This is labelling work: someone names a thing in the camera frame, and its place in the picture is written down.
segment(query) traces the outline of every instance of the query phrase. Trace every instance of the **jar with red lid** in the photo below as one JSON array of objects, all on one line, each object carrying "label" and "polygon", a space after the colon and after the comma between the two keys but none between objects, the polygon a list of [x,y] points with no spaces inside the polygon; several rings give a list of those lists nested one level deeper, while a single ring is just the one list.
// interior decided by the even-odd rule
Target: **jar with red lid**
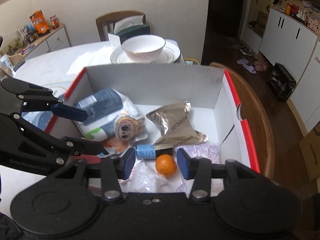
[{"label": "jar with red lid", "polygon": [[57,18],[57,16],[53,15],[50,17],[50,22],[52,25],[52,29],[56,29],[59,28],[59,20]]}]

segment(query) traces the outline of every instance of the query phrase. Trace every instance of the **stack of plates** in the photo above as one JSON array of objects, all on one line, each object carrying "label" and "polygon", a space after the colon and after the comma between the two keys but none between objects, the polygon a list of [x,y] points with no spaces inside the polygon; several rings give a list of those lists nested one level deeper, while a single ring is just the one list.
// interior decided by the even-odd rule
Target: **stack of plates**
[{"label": "stack of plates", "polygon": [[[123,64],[123,63],[138,63],[128,58],[125,51],[121,46],[115,49],[111,54],[111,62],[113,64]],[[163,52],[156,63],[176,63],[181,59],[181,51],[179,47],[170,41],[166,41],[166,44],[163,48]]]}]

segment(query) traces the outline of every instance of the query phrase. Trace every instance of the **door handle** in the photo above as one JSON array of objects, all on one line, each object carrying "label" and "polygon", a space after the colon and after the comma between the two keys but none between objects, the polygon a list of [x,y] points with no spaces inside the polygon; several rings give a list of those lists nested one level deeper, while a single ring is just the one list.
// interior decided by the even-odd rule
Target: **door handle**
[{"label": "door handle", "polygon": [[296,36],[296,39],[298,39],[298,36],[299,36],[299,32],[300,32],[300,28],[298,29],[298,32],[297,32],[297,36]]}]

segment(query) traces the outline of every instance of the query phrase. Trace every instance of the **white bowl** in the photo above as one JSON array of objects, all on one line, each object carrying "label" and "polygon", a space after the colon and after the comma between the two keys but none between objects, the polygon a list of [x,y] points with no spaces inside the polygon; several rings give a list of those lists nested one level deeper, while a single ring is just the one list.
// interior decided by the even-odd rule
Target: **white bowl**
[{"label": "white bowl", "polygon": [[135,36],[122,43],[122,49],[129,59],[142,63],[156,61],[164,46],[165,40],[156,35]]}]

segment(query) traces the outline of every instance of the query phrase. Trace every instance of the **gold foil package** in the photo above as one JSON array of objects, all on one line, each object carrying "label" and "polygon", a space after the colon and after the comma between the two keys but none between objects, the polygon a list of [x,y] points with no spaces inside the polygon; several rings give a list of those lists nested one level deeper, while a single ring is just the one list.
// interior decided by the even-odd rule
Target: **gold foil package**
[{"label": "gold foil package", "polygon": [[160,130],[161,138],[154,143],[155,150],[206,142],[209,138],[195,131],[188,118],[190,102],[162,106],[146,115]]}]

